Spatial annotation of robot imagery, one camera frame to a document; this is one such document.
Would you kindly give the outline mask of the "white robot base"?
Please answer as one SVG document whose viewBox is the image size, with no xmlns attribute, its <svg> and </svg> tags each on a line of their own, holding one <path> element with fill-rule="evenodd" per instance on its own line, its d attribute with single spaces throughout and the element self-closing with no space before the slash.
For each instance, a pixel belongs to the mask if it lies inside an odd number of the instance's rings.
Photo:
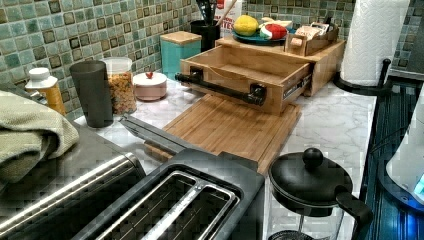
<svg viewBox="0 0 424 240">
<path fill-rule="evenodd" d="M 382 168 L 381 185 L 401 204 L 423 213 L 424 173 L 424 96 L 420 90 L 417 103 L 395 154 Z"/>
</svg>

